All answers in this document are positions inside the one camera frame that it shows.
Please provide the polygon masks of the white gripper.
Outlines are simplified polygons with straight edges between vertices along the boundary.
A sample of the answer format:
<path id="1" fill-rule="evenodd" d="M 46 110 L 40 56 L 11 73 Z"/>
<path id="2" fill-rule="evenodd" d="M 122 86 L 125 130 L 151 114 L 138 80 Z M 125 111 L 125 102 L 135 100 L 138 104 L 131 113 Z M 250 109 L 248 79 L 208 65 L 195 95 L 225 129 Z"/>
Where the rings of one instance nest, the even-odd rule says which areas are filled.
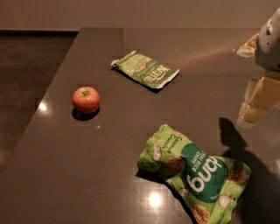
<path id="1" fill-rule="evenodd" d="M 244 58 L 255 56 L 256 64 L 266 70 L 280 70 L 280 8 L 236 54 Z M 237 119 L 241 128 L 253 128 L 280 102 L 280 73 L 272 71 L 249 80 Z"/>

